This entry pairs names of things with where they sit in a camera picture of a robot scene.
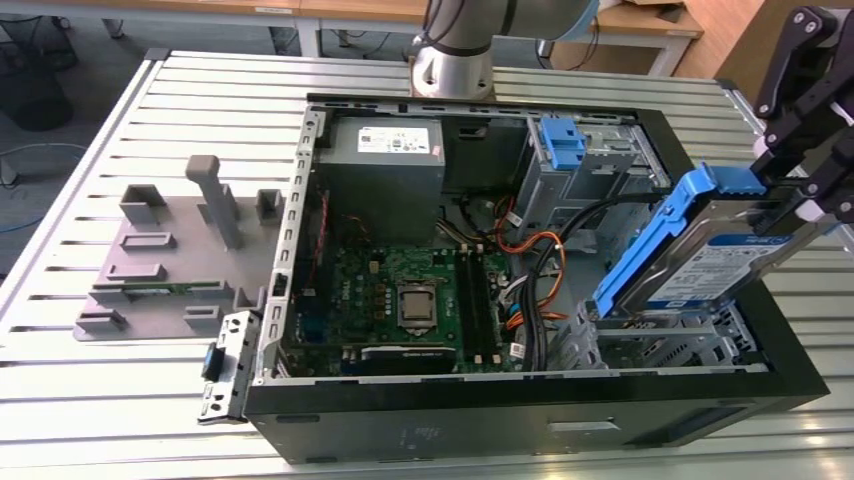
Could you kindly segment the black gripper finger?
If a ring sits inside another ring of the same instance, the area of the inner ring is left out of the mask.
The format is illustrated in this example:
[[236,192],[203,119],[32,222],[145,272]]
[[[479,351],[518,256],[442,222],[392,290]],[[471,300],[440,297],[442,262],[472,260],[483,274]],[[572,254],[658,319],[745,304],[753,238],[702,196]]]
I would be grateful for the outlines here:
[[762,181],[785,177],[849,126],[853,115],[833,106],[851,96],[853,11],[799,6],[783,22],[754,108],[766,124],[765,152],[751,165]]
[[841,224],[853,224],[853,135],[842,134],[830,154],[807,179],[807,201],[799,216],[817,222],[833,215]]

